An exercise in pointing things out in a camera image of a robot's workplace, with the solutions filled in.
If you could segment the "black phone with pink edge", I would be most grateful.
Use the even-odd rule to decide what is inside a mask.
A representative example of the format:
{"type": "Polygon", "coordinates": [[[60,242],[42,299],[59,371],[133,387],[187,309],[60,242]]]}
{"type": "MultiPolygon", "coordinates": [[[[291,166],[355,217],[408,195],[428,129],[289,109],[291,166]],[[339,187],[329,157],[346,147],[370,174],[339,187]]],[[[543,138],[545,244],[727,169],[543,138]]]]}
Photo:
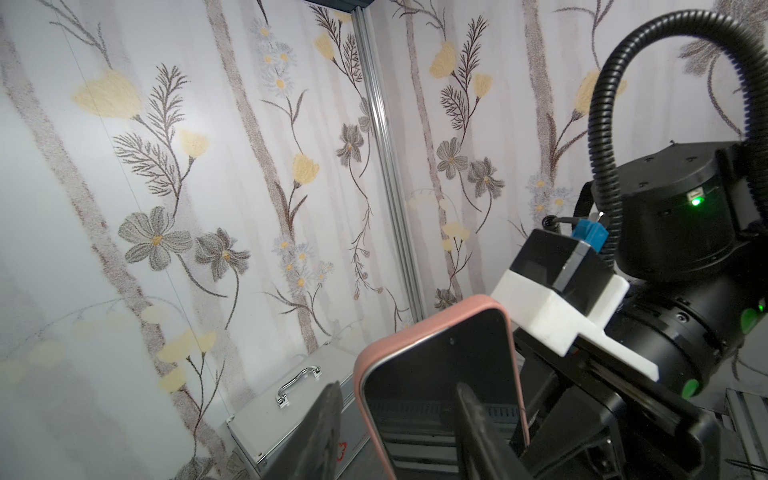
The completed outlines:
{"type": "Polygon", "coordinates": [[[354,389],[391,479],[460,479],[454,394],[467,384],[513,450],[525,418],[513,327],[475,295],[376,341],[358,356],[354,389]]]}

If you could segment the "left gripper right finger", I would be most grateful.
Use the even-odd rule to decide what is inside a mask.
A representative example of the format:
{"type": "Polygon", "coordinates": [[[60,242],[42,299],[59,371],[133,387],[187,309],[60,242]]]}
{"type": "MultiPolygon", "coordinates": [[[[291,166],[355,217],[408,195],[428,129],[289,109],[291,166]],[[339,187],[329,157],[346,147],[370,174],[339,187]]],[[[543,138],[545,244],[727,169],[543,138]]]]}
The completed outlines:
{"type": "Polygon", "coordinates": [[[454,416],[460,479],[533,478],[501,437],[474,391],[462,382],[455,389],[454,416]]]}

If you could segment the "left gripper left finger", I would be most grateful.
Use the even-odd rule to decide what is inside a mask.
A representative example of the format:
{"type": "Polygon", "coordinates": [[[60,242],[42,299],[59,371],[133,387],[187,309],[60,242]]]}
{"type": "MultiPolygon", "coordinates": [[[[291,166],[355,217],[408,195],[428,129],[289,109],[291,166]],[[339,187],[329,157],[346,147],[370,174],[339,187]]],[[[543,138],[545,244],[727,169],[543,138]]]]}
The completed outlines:
{"type": "Polygon", "coordinates": [[[334,479],[342,407],[340,384],[326,385],[263,479],[334,479]]]}

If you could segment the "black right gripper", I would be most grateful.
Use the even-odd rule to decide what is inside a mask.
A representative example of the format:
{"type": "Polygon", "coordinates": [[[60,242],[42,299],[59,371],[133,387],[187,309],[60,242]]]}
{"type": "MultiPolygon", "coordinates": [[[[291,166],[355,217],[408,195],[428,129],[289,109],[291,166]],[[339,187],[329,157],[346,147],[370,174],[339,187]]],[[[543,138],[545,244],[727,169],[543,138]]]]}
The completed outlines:
{"type": "Polygon", "coordinates": [[[517,330],[536,479],[719,479],[722,428],[586,340],[561,357],[517,330]]]}

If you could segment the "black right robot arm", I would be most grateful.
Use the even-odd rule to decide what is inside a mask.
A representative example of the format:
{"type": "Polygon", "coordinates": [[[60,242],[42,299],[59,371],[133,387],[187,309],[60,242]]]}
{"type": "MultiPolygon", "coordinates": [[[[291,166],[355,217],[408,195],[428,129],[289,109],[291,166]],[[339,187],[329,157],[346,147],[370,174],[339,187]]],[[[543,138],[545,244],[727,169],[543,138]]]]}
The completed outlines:
{"type": "Polygon", "coordinates": [[[651,382],[578,337],[564,356],[520,331],[536,479],[743,479],[766,472],[737,427],[692,399],[767,304],[767,239],[741,145],[675,144],[621,165],[619,269],[633,277],[607,336],[654,363],[651,382]]]}

